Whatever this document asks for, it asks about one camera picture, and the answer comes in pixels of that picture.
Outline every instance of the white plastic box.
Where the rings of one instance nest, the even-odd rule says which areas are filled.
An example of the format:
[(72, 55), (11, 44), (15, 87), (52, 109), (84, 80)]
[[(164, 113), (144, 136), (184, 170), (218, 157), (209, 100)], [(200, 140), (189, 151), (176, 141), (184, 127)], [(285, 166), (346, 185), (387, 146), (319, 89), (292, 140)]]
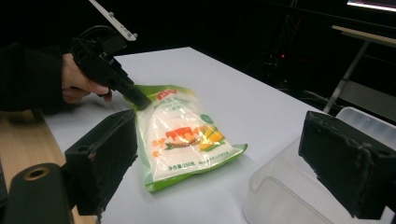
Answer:
[[(340, 120), (396, 149), (396, 127), (353, 107), (342, 109)], [(381, 220), (352, 218), (317, 180), (298, 155), (300, 138), (253, 174), (244, 204), (250, 224), (389, 224), (394, 213), (386, 208)]]

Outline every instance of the clear plastic bin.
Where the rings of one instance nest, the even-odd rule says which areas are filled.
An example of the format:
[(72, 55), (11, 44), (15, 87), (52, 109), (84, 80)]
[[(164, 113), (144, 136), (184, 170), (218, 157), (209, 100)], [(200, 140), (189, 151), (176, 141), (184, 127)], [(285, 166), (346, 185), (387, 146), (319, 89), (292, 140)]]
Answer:
[[(336, 116), (356, 129), (396, 149), (396, 127), (355, 108)], [(300, 138), (253, 174), (244, 204), (250, 224), (389, 224), (393, 212), (386, 209), (381, 220), (352, 218), (348, 211), (317, 180), (308, 163), (298, 155)]]

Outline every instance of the plastic bag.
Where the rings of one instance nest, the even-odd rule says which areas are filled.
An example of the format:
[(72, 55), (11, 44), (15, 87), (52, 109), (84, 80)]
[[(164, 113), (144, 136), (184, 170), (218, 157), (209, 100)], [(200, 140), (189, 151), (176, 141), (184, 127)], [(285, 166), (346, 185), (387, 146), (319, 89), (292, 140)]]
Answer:
[(232, 146), (194, 92), (178, 86), (137, 86), (152, 101), (136, 112), (139, 157), (148, 191), (235, 160), (248, 147)]

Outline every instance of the black sleeve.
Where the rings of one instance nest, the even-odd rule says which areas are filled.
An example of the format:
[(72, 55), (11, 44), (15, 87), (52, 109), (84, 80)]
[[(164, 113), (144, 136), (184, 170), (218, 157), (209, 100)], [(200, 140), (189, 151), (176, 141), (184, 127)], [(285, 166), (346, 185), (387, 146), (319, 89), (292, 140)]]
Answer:
[(0, 49), (0, 111), (58, 110), (62, 63), (58, 47), (31, 50), (15, 42)]

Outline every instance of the wooden board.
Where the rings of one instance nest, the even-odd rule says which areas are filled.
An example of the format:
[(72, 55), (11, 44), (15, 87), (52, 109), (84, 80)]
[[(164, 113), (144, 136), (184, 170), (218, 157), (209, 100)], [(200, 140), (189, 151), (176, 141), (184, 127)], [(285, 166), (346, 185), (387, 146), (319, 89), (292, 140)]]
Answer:
[[(0, 112), (0, 160), (9, 190), (12, 177), (20, 171), (43, 162), (60, 166), (64, 154), (40, 111)], [(92, 224), (95, 218), (80, 216), (73, 209), (76, 224)]]

